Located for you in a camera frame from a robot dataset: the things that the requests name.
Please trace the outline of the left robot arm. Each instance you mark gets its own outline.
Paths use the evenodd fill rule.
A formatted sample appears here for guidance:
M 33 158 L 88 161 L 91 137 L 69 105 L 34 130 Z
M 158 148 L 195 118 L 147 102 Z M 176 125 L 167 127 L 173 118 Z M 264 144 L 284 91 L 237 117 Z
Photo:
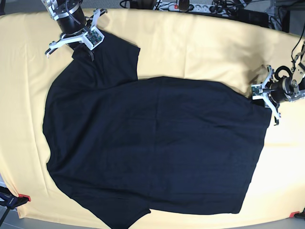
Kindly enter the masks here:
M 279 125 L 281 114 L 278 109 L 283 102 L 295 102 L 305 98 L 305 46 L 292 58 L 292 67 L 280 66 L 273 70 L 268 66 L 267 78 L 259 92 L 265 107 L 274 115 L 275 125 Z

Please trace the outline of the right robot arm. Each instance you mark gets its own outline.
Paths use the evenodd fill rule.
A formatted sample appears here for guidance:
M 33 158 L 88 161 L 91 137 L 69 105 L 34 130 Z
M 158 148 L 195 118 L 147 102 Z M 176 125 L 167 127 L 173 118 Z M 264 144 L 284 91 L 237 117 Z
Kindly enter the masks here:
M 98 19 L 106 9 L 94 9 L 87 17 L 81 8 L 81 0 L 43 0 L 50 17 L 57 22 L 62 33 L 58 41 L 49 44 L 45 55 L 49 57 L 58 48 L 67 45 L 74 51 L 80 49 L 94 60 L 94 49 L 104 40 L 104 34 L 97 28 Z

